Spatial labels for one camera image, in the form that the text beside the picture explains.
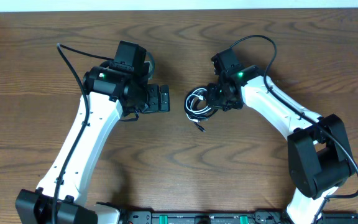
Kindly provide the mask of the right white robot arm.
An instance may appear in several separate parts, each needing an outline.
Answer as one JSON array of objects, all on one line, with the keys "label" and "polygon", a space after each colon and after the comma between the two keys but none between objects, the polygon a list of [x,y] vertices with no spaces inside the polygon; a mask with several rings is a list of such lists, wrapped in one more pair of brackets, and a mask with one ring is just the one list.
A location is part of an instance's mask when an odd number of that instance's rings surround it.
[{"label": "right white robot arm", "polygon": [[289,174],[296,189],[285,213],[290,223],[352,223],[352,215],[326,215],[336,190],[358,175],[346,129],[335,114],[321,116],[275,87],[265,70],[243,66],[233,49],[212,57],[218,83],[207,104],[227,111],[244,106],[260,113],[287,140]]}]

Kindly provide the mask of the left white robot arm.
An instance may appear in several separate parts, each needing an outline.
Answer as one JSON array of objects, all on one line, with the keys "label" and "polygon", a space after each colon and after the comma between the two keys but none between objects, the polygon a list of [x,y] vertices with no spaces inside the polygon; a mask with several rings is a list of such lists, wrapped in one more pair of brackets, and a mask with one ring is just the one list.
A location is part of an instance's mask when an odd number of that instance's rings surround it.
[{"label": "left white robot arm", "polygon": [[149,84],[155,62],[145,48],[120,41],[114,58],[75,79],[80,105],[57,158],[34,191],[22,189],[15,207],[22,223],[118,223],[108,203],[86,208],[88,189],[105,142],[118,122],[134,114],[170,111],[169,87]]}]

